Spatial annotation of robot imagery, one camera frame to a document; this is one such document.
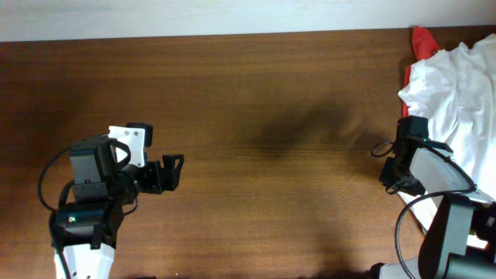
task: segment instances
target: white cloth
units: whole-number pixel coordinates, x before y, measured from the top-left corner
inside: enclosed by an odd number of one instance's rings
[[[494,34],[472,50],[461,43],[455,50],[441,50],[413,64],[409,85],[398,93],[410,115],[429,120],[429,138],[448,143],[454,160],[492,198],[496,198],[495,94]],[[400,196],[406,202],[414,199]],[[437,211],[434,203],[419,202],[412,210],[424,229],[429,229]]]

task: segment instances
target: wooden table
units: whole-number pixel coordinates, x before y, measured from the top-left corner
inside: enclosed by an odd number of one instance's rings
[[[441,47],[494,27],[431,29]],[[409,29],[0,44],[0,274],[54,278],[41,168],[64,146],[153,124],[183,153],[175,192],[140,195],[110,277],[311,277],[396,262],[404,206],[369,149],[392,140]],[[55,206],[68,159],[43,194]],[[406,257],[422,234],[402,226]]]

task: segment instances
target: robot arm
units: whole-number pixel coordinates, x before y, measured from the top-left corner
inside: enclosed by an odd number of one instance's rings
[[[151,145],[152,133],[152,126],[141,123],[111,126],[108,135],[71,147],[74,181],[50,216],[57,279],[108,278],[117,231],[130,213],[122,207],[133,202],[137,207],[141,192],[159,195],[178,186],[184,156],[162,156],[163,167],[158,160],[147,161],[144,148]],[[74,202],[66,203],[70,189]]]
[[[431,201],[437,213],[418,255],[420,277],[496,277],[496,203],[476,189],[467,174],[451,161],[453,151],[445,143],[429,140],[427,119],[416,116],[400,119],[391,151],[395,156],[387,158],[379,178],[387,191],[421,195],[419,200],[436,193],[442,193],[439,196],[443,197]],[[486,248],[467,246],[469,235],[487,241]],[[397,253],[402,262],[398,247]],[[408,265],[412,267],[416,262],[409,261]],[[402,266],[405,273],[396,273],[395,278],[413,278],[412,274],[407,276],[405,266]],[[388,278],[386,274],[393,274],[394,269],[398,270],[391,265],[382,267],[381,278]]]

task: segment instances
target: wire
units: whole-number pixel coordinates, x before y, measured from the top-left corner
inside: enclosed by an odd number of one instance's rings
[[[382,154],[377,154],[374,152],[379,146],[383,146],[386,144],[391,144],[391,147],[386,152],[384,152]],[[370,150],[370,155],[372,155],[373,157],[376,157],[376,158],[384,157],[384,156],[388,155],[391,151],[393,151],[393,144],[394,144],[393,142],[378,143],[378,144],[374,145],[374,147],[372,147],[372,149]]]
[[[62,188],[59,197],[59,208],[63,207],[67,203],[67,197],[69,196],[69,191],[71,190],[72,185],[74,185],[74,179],[67,182]]]
[[[71,279],[71,272],[69,271],[69,266],[67,265],[67,261],[64,257],[64,251],[61,248],[59,243],[59,239],[55,235],[55,230],[53,229],[53,225],[55,224],[55,212],[50,214],[50,218],[48,221],[48,228],[50,230],[50,236],[52,237],[53,246],[55,247],[55,251],[57,251],[57,255],[59,255],[60,263],[62,264],[62,268],[64,269],[64,274],[66,279]]]
[[[60,151],[59,153],[57,153],[57,155],[55,155],[52,160],[50,160],[50,162],[48,162],[48,164],[44,167],[43,171],[41,172],[40,174],[40,178],[38,179],[38,199],[40,200],[41,204],[48,210],[54,212],[56,209],[49,206],[47,204],[47,202],[45,201],[45,199],[43,199],[43,194],[41,193],[41,184],[43,183],[43,179],[45,178],[45,174],[47,174],[47,171],[48,169],[50,168],[50,166],[58,159],[60,158],[60,156],[62,156],[64,153],[66,153],[71,147],[68,146],[66,148],[64,148],[62,151]]]
[[[135,212],[138,209],[138,205],[140,205],[140,200],[138,198],[134,198],[134,201],[136,202],[136,205],[134,206],[133,209],[131,209],[128,212],[124,213],[124,216],[129,215],[129,214]]]
[[[394,183],[391,186],[387,186],[386,187],[386,193],[388,193],[390,195],[397,194],[399,191],[403,190],[403,187],[404,186],[405,186],[405,181],[398,181],[398,182]]]
[[[422,197],[416,198],[409,204],[407,204],[403,210],[401,210],[400,215],[398,216],[398,220],[396,221],[396,226],[394,228],[394,248],[396,249],[396,255],[398,256],[398,260],[400,262],[401,267],[407,274],[407,276],[410,279],[415,279],[415,276],[413,276],[412,272],[408,269],[406,266],[405,260],[403,260],[403,256],[401,255],[401,247],[400,247],[400,228],[401,228],[401,221],[403,221],[403,218],[405,217],[406,213],[413,207],[413,205],[417,204],[418,202],[424,201],[428,198],[434,198],[434,197],[439,197],[441,195],[447,195],[447,194],[469,194],[477,190],[477,186],[472,181],[472,178],[463,171],[463,169],[457,165],[455,162],[453,162],[450,157],[443,155],[440,153],[438,150],[430,147],[427,143],[425,143],[423,140],[412,137],[412,136],[404,136],[400,139],[397,139],[396,142],[402,142],[402,141],[410,141],[414,143],[418,143],[422,147],[425,147],[427,150],[433,152],[435,155],[439,156],[440,158],[444,159],[445,162],[447,162],[449,165],[455,168],[462,176],[463,178],[468,182],[469,188],[465,190],[451,190],[451,191],[438,191],[436,193],[431,193],[427,195],[423,195]]]

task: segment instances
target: red cloth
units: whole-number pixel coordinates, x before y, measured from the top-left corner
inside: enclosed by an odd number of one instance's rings
[[[413,28],[412,47],[417,60],[429,59],[430,57],[434,56],[434,54],[436,54],[439,50],[439,46],[436,40],[434,40],[432,34],[427,29],[420,26],[415,26]],[[410,82],[411,71],[412,66],[406,67],[404,82],[405,87]],[[401,115],[403,117],[408,116],[408,107],[405,103],[402,104]]]

